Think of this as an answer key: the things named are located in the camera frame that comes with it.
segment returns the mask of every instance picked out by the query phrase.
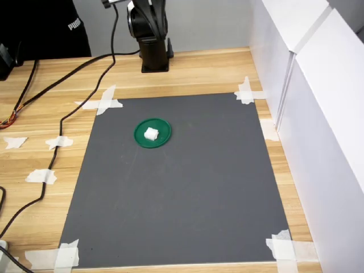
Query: white tape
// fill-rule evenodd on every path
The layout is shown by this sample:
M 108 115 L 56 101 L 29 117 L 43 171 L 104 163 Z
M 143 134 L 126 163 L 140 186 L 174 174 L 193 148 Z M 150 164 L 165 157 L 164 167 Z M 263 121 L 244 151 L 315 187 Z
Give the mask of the white tape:
M 264 139 L 279 141 L 278 133 L 275 130 L 273 119 L 262 118 L 259 120 L 262 127 Z
M 68 147 L 73 144 L 73 140 L 69 139 L 67 136 L 58 136 L 55 139 L 49 139 L 46 141 L 46 144 L 49 145 L 49 149 L 53 149 L 56 146 L 60 147 Z
M 69 273 L 78 266 L 78 240 L 62 243 L 59 249 L 26 251 L 25 257 L 32 264 L 32 270 L 54 270 L 55 273 Z
M 31 182 L 31 183 L 46 182 L 47 184 L 51 185 L 53 185 L 56 180 L 57 177 L 55 176 L 55 172 L 50 169 L 36 169 L 32 171 L 25 179 L 26 182 Z
M 109 87 L 102 94 L 102 98 L 100 101 L 88 101 L 82 106 L 82 109 L 97 109 L 96 115 L 101 115 L 108 108 L 122 108 L 123 104 L 121 104 L 118 100 L 113 100 L 115 89 L 116 85 Z M 82 101 L 75 101 L 75 103 L 80 105 Z
M 245 77 L 243 84 L 239 84 L 239 91 L 235 92 L 234 94 L 237 96 L 237 100 L 241 100 L 242 104 L 250 104 L 254 102 L 248 77 Z
M 7 142 L 7 147 L 5 149 L 16 149 L 20 148 L 21 145 L 27 140 L 27 138 L 7 138 L 4 137 L 5 142 Z
M 22 273 L 23 270 L 21 270 L 15 263 L 13 263 L 8 257 L 8 264 L 5 270 L 5 273 Z
M 272 234 L 266 244 L 277 260 L 278 273 L 298 273 L 297 262 L 318 262 L 313 242 L 297 242 L 291 240 L 289 230 Z

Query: black device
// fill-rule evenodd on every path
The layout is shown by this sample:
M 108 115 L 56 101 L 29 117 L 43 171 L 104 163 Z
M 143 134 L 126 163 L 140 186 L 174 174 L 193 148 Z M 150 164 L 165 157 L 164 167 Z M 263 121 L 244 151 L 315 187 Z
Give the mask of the black device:
M 101 0 L 105 8 L 125 0 Z M 173 58 L 171 40 L 167 39 L 166 0 L 132 0 L 127 5 L 127 20 L 132 37 L 139 43 L 142 72 L 168 72 Z
M 11 44 L 0 42 L 0 81 L 5 81 L 14 67 L 23 65 L 20 48 L 21 42 Z

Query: white cube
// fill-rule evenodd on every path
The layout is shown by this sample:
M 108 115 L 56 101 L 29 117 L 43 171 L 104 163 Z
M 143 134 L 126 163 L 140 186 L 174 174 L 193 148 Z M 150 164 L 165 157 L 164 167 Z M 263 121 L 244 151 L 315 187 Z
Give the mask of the white cube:
M 153 129 L 153 128 L 149 127 L 147 129 L 147 131 L 144 133 L 144 137 L 151 141 L 155 141 L 158 137 L 158 134 L 159 134 L 159 132 L 157 129 Z

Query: black cable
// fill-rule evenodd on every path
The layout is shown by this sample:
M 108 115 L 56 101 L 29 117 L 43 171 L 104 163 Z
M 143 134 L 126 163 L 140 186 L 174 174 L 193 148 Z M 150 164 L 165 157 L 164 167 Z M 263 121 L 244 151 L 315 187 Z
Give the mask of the black cable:
M 140 50 L 134 51 L 134 52 L 130 52 L 130 53 L 115 53 L 115 55 L 134 55 L 136 53 L 139 53 Z M 79 67 L 75 68 L 73 71 L 69 72 L 67 75 L 65 75 L 64 77 L 62 77 L 61 79 L 59 79 L 58 81 L 54 82 L 53 84 L 51 84 L 50 86 L 48 86 L 47 88 L 45 88 L 44 90 L 42 90 L 41 92 L 39 92 L 37 95 L 35 95 L 34 97 L 32 97 L 31 99 L 29 99 L 28 101 L 26 101 L 24 103 L 24 106 L 32 103 L 33 101 L 37 100 L 38 98 L 40 98 L 42 95 L 46 94 L 49 90 L 51 90 L 52 88 L 56 87 L 57 85 L 59 85 L 61 82 L 65 81 L 66 79 L 70 78 L 72 75 L 76 74 L 78 71 L 84 69 L 85 67 L 87 67 L 90 64 L 95 63 L 96 61 L 99 61 L 101 59 L 104 59 L 106 57 L 112 56 L 112 54 L 104 54 L 98 57 L 95 57 L 91 60 L 86 61 L 85 63 L 81 64 Z
M 62 119 L 60 120 L 60 135 L 63 134 L 63 121 L 65 119 L 67 119 L 68 117 L 70 117 L 71 115 L 73 115 L 76 111 L 78 111 L 78 109 L 80 109 L 95 93 L 96 91 L 98 90 L 99 86 L 100 86 L 100 83 L 103 79 L 103 77 L 105 77 L 105 75 L 108 73 L 108 71 L 115 65 L 116 63 L 116 59 L 115 59 L 115 52 L 114 52 L 114 36 L 115 36 L 115 31 L 116 31 L 116 26 L 117 26 L 117 22 L 118 22 L 118 19 L 119 19 L 119 12 L 118 12 L 118 9 L 116 8 L 115 5 L 113 5 L 114 7 L 114 10 L 115 10 L 115 14 L 116 14 L 116 17 L 115 17 L 115 21 L 114 21 L 114 26 L 113 26 L 113 31 L 111 33 L 111 55 L 113 57 L 113 62 L 109 65 L 109 67 L 102 73 L 102 75 L 100 76 L 100 78 L 98 79 L 97 81 L 97 84 L 96 84 L 96 87 L 94 89 L 94 91 L 91 92 L 90 95 L 87 96 L 87 98 L 80 104 L 78 105 L 78 107 L 76 107 L 72 112 L 70 112 L 69 114 L 65 115 L 64 117 L 62 117 Z M 100 60 L 102 59 L 103 57 L 106 57 L 106 56 L 109 56 L 109 55 L 102 55 L 102 56 L 99 56 L 97 58 L 94 58 L 88 62 L 85 62 L 84 64 L 80 65 L 78 68 L 76 68 L 75 70 L 73 70 L 71 73 L 67 74 L 65 77 L 63 77 L 62 81 L 64 81 L 66 78 L 68 77 L 71 77 L 71 75 L 73 75 L 74 73 L 76 73 L 77 71 L 83 69 L 84 67 L 86 67 L 87 65 L 91 64 L 91 63 L 94 63 L 95 61 L 97 60 Z M 51 86 L 56 86 L 57 84 L 60 84 L 62 81 L 57 81 L 55 82 L 55 84 L 52 84 Z M 40 96 L 42 96 L 44 93 L 46 93 L 47 91 L 42 91 L 40 92 L 38 95 L 36 95 L 35 97 L 31 98 L 29 101 L 26 102 L 26 104 L 29 104 L 30 102 L 36 100 L 37 98 L 39 98 Z M 53 153 L 53 157 L 52 157 L 52 160 L 49 164 L 49 167 L 48 169 L 52 169 L 53 167 L 53 164 L 55 162 L 55 159 L 57 157 L 57 152 L 58 152 L 58 148 L 59 146 L 56 146 L 55 147 L 55 150 L 54 150 L 54 153 Z M 10 227 L 10 225 L 14 222 L 14 220 L 16 219 L 16 217 L 23 211 L 25 210 L 26 208 L 28 208 L 29 206 L 33 205 L 34 203 L 37 203 L 38 201 L 42 200 L 43 197 L 44 197 L 44 194 L 46 192 L 46 182 L 43 182 L 42 183 L 42 192 L 40 194 L 40 197 L 37 198 L 36 200 L 34 201 L 31 201 L 30 203 L 26 204 L 24 207 L 20 208 L 15 214 L 14 216 L 11 218 L 11 220 L 9 221 L 9 223 L 5 226 L 5 228 L 3 229 L 2 233 L 0 234 L 0 238 L 2 238 L 5 234 L 5 232 L 8 230 L 8 228 Z M 5 200 L 5 194 L 6 194 L 6 191 L 4 188 L 0 187 L 0 189 L 3 191 L 3 196 L 2 196 L 2 199 L 0 201 L 0 211 L 1 211 L 1 206 Z M 7 250 L 5 250 L 3 247 L 0 246 L 0 250 L 6 255 L 8 256 L 19 268 L 21 268 L 22 270 L 24 270 L 25 272 L 29 272 L 29 273 L 33 273 L 31 270 L 27 269 L 25 266 L 23 266 L 21 263 L 19 263 Z
M 28 91 L 28 88 L 29 88 L 29 85 L 33 79 L 33 76 L 34 76 L 34 73 L 35 73 L 35 70 L 36 70 L 36 67 L 38 65 L 38 62 L 39 60 L 35 60 L 34 61 L 34 65 L 33 65 L 33 69 L 32 69 L 32 72 L 30 73 L 30 76 L 29 76 L 29 79 L 28 79 L 28 82 L 26 84 L 26 86 L 24 87 L 24 90 L 22 92 L 22 94 L 20 95 L 19 99 L 18 99 L 18 102 L 15 104 L 15 107 L 14 107 L 14 111 L 16 112 L 16 110 L 18 109 L 20 103 L 22 102 L 23 100 L 23 97 L 25 95 L 25 93 Z
M 27 269 L 24 265 L 18 262 L 6 249 L 0 246 L 0 250 L 13 262 L 15 263 L 20 269 L 25 271 L 26 273 L 34 273 L 33 271 Z
M 4 204 L 4 201 L 5 201 L 6 190 L 2 186 L 0 186 L 0 189 L 2 191 L 2 196 L 1 196 L 1 201 L 0 201 L 0 212 L 1 212 L 2 205 Z

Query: puma logo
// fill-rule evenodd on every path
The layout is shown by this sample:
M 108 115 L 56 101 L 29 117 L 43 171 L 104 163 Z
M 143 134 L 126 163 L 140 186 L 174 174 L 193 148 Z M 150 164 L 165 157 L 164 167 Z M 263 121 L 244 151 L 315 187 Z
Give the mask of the puma logo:
M 81 20 L 80 20 L 80 18 L 77 18 L 76 21 L 74 21 L 73 23 L 68 25 L 68 28 L 69 28 L 69 30 L 74 30 L 77 27 L 79 27 L 80 24 L 81 24 Z

